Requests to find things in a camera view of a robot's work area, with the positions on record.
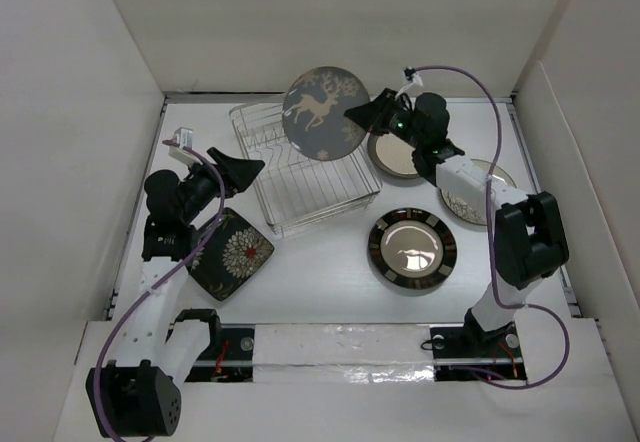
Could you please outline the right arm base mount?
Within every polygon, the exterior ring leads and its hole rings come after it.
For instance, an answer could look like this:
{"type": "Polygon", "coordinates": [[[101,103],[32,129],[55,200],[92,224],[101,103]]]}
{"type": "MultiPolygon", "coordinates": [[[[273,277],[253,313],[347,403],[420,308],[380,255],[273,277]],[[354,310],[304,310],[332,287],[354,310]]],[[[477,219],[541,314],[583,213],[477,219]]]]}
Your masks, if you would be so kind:
{"type": "Polygon", "coordinates": [[[431,326],[420,348],[431,353],[437,382],[527,380],[513,321],[485,333],[467,313],[462,324],[431,326]]]}

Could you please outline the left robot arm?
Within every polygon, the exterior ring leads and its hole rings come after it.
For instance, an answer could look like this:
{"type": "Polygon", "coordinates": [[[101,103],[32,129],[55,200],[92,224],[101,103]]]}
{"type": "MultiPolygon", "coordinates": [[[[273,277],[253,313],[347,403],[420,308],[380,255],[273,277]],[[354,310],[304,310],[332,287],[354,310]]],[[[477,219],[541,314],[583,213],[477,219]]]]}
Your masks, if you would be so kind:
{"type": "Polygon", "coordinates": [[[86,391],[102,437],[112,441],[169,437],[178,427],[181,389],[199,357],[227,352],[213,309],[175,310],[197,254],[220,227],[223,213],[203,230],[193,221],[213,200],[246,191],[265,164],[206,153],[171,143],[188,168],[185,178],[168,169],[147,176],[145,222],[138,295],[115,323],[89,370],[86,391]]]}

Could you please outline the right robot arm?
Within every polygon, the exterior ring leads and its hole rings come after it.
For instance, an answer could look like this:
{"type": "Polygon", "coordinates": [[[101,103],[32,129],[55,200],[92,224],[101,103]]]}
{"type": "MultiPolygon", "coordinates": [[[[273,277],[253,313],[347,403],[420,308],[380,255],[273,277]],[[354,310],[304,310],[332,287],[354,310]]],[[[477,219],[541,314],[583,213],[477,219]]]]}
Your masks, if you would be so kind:
{"type": "Polygon", "coordinates": [[[467,311],[461,334],[467,351],[486,354],[539,281],[569,259],[556,198],[545,191],[528,194],[477,166],[449,139],[447,103],[435,93],[423,93],[408,106],[386,89],[373,101],[346,110],[345,116],[371,134],[392,134],[408,144],[422,178],[484,212],[491,282],[467,311]]]}

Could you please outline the grey reindeer plate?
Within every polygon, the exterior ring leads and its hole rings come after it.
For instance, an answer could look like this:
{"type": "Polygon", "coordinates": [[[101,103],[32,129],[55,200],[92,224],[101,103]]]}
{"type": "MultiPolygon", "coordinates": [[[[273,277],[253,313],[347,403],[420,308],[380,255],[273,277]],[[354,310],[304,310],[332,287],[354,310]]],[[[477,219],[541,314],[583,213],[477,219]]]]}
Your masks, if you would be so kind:
{"type": "Polygon", "coordinates": [[[286,92],[282,125],[287,140],[309,159],[342,159],[363,142],[366,131],[345,117],[370,102],[363,83],[346,69],[321,66],[299,76],[286,92]]]}

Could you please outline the brown rimmed cream plate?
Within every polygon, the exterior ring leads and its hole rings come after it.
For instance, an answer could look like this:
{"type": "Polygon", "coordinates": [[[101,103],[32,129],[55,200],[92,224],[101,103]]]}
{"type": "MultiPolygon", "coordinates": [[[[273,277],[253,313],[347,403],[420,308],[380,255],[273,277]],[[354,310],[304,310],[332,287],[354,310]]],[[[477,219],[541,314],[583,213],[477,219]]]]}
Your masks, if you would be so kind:
{"type": "Polygon", "coordinates": [[[391,177],[407,180],[420,177],[412,160],[413,148],[393,134],[370,135],[367,152],[372,162],[391,177]]]}

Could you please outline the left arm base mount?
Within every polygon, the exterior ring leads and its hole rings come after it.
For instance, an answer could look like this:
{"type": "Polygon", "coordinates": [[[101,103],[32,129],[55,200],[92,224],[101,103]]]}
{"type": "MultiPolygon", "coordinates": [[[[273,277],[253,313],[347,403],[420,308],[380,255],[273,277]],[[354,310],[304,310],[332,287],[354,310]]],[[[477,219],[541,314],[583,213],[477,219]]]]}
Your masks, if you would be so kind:
{"type": "Polygon", "coordinates": [[[178,314],[173,327],[186,321],[204,323],[210,333],[210,343],[196,359],[187,382],[253,381],[254,325],[222,324],[215,309],[185,309],[178,314]]]}

